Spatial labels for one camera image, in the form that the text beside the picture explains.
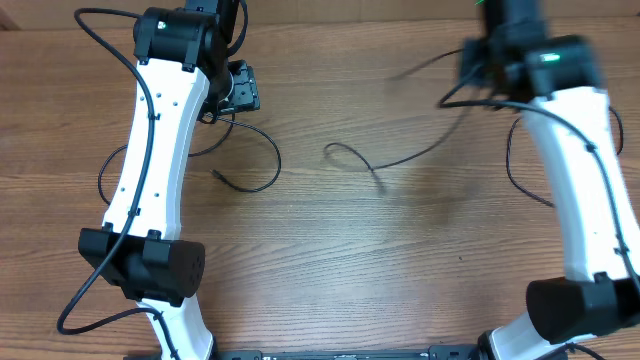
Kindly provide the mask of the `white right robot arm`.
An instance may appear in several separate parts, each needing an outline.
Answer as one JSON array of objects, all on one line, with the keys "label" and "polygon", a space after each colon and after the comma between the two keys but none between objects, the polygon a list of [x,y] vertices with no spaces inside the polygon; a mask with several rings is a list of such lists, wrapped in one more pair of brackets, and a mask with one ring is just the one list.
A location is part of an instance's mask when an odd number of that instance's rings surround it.
[{"label": "white right robot arm", "polygon": [[535,1],[482,3],[484,36],[461,76],[519,110],[544,163],[562,232],[564,273],[536,280],[526,310],[480,338],[482,359],[539,359],[639,322],[639,224],[611,133],[594,52],[554,37]]}]

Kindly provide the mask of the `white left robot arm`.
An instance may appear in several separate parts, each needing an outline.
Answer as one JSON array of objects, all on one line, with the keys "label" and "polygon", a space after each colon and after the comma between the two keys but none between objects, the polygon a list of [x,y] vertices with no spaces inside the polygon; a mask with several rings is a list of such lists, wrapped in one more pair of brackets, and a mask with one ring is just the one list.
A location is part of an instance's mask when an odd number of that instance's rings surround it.
[{"label": "white left robot arm", "polygon": [[92,278],[120,288],[147,316],[163,359],[214,359],[197,299],[201,243],[181,239],[181,195],[197,123],[235,127],[260,106],[252,68],[237,58],[248,27],[243,1],[151,7],[135,19],[127,68],[137,100],[118,187],[98,229],[78,249]]}]

